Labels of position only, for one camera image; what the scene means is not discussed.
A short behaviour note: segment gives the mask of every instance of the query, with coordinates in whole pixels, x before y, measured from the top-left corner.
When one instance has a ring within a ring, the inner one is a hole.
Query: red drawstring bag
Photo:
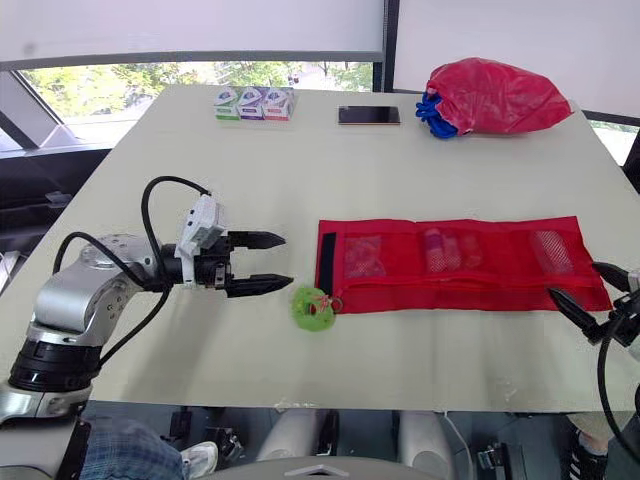
[[[556,310],[560,288],[609,310],[576,217],[528,222],[321,220],[316,286],[342,313]]]
[[[533,132],[571,115],[569,103],[548,78],[483,58],[436,68],[427,82],[427,94],[435,93],[442,97],[436,110],[458,135]]]

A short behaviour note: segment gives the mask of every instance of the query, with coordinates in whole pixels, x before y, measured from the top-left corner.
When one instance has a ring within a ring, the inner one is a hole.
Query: white table
[[[326,332],[289,315],[311,284],[319,219],[577,215],[592,256],[640,263],[640,198],[577,113],[548,131],[513,137],[431,136],[418,96],[300,92],[293,120],[224,122],[215,88],[172,87],[118,144],[51,228],[0,299],[0,367],[20,348],[40,286],[72,230],[143,234],[140,196],[158,175],[208,185],[233,229],[269,230],[288,244],[239,251],[238,274],[281,273],[293,287],[225,299],[175,288],[170,301],[96,379],[93,398],[188,405],[306,405],[436,410],[599,410],[597,350],[554,312],[404,311],[345,315]],[[337,106],[398,105],[401,126],[337,124]],[[163,185],[151,202],[160,239],[175,242],[194,194]],[[82,242],[71,248],[67,261]],[[140,294],[120,338],[156,301]],[[610,353],[614,409],[632,409],[640,368]]]

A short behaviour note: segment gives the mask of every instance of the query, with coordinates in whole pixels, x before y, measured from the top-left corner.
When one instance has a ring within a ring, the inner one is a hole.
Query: smartphone
[[[338,108],[340,125],[399,125],[398,107],[349,106]]]

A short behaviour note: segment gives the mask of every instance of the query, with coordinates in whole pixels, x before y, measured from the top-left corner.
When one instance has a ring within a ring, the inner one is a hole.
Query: window
[[[48,106],[86,143],[119,140],[168,85],[265,85],[371,91],[373,64],[180,62],[23,70]]]
[[[640,127],[598,120],[589,120],[589,123],[616,163],[624,165]]]

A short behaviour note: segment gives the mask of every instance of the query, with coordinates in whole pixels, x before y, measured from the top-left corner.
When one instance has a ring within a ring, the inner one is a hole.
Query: black cable
[[[99,367],[102,368],[102,366],[107,363],[107,361],[113,357],[116,352],[118,350],[120,350],[122,347],[125,346],[125,344],[131,340],[133,337],[135,337],[138,333],[140,333],[140,331],[146,327],[149,322],[151,322],[151,320],[153,320],[153,318],[158,314],[158,312],[160,311],[160,309],[164,306],[164,304],[167,302],[167,299],[169,298],[169,292],[171,292],[171,287],[167,287],[164,290],[162,290],[162,295],[160,296],[160,299],[158,300],[158,303],[156,303],[156,305],[153,307],[153,309],[149,312],[149,314],[144,317],[144,319],[138,324],[136,325],[134,328],[132,328],[129,333],[127,333],[124,337],[122,337],[118,343],[116,343],[113,347],[111,347],[111,349],[104,354],[104,356],[100,359],[100,363],[99,363]]]
[[[133,281],[139,287],[144,288],[144,282],[140,280],[140,278],[135,273],[133,273],[133,270],[131,270],[122,260],[120,260],[115,253],[109,250],[99,240],[95,239],[88,233],[84,233],[84,232],[72,232],[69,235],[67,235],[66,238],[62,241],[62,243],[60,244],[60,248],[58,248],[56,259],[53,262],[54,275],[60,271],[64,254],[67,251],[67,247],[73,241],[74,238],[82,238],[83,240],[86,240],[87,242],[89,242],[91,245],[93,245],[98,250],[100,250],[115,265],[117,265],[120,268],[120,270],[122,270],[127,275],[127,277],[131,279],[131,281]]]
[[[607,330],[606,336],[602,339],[602,345],[600,346],[600,353],[598,354],[598,392],[600,393],[600,403],[602,403],[602,410],[604,411],[604,416],[607,418],[607,423],[609,423],[609,427],[611,431],[618,439],[618,442],[622,446],[622,448],[633,458],[638,464],[640,464],[640,455],[631,448],[627,440],[622,436],[622,432],[620,431],[620,427],[616,423],[616,419],[613,417],[613,413],[611,412],[611,405],[609,405],[609,396],[607,395],[607,384],[605,378],[605,367],[607,364],[607,353],[609,351],[609,345],[611,344],[611,339],[613,335],[618,330],[618,327],[625,319],[623,315],[620,315],[614,321],[611,322],[611,326]]]
[[[151,218],[149,217],[149,198],[151,196],[151,191],[154,189],[156,185],[162,182],[175,182],[175,183],[180,183],[182,185],[186,185],[187,187],[191,187],[194,190],[197,190],[198,192],[200,192],[200,195],[211,195],[211,192],[209,192],[209,190],[207,190],[206,188],[190,180],[186,180],[184,178],[174,177],[174,176],[163,176],[163,177],[157,177],[151,180],[145,187],[144,192],[142,193],[140,210],[142,212],[142,223],[144,225],[144,231],[147,234],[147,239],[149,240],[149,244],[151,245],[151,250],[153,251],[153,255],[156,259],[156,263],[158,265],[158,273],[160,274],[159,275],[160,279],[162,280],[163,284],[166,286],[171,283],[171,280],[167,275],[167,269],[165,268],[164,262],[162,261],[162,256],[160,254],[160,245],[158,245],[158,240],[156,238],[155,233],[153,232],[153,227],[151,226]]]
[[[151,197],[151,191],[154,189],[156,185],[162,182],[174,182],[180,183],[182,185],[186,185],[188,187],[197,190],[200,195],[211,195],[211,192],[206,188],[198,185],[195,182],[190,180],[186,180],[181,177],[174,176],[163,176],[157,177],[151,180],[144,189],[142,193],[142,201],[140,203],[140,210],[142,212],[142,223],[144,225],[144,230],[147,234],[147,239],[149,240],[149,244],[151,245],[151,250],[153,251],[153,255],[156,259],[156,264],[158,265],[158,273],[160,279],[162,280],[162,295],[158,300],[158,303],[153,307],[153,309],[149,312],[149,314],[138,324],[136,325],[129,333],[127,333],[124,337],[122,337],[118,343],[116,343],[111,349],[100,359],[100,367],[102,367],[107,361],[115,355],[115,353],[120,350],[129,340],[135,337],[140,331],[146,327],[151,320],[158,314],[160,309],[164,306],[169,298],[169,293],[171,292],[171,288],[173,287],[173,282],[167,275],[167,270],[164,266],[164,262],[162,261],[162,255],[160,253],[160,245],[158,244],[158,239],[153,232],[153,227],[151,226],[151,218],[149,216],[149,198]]]

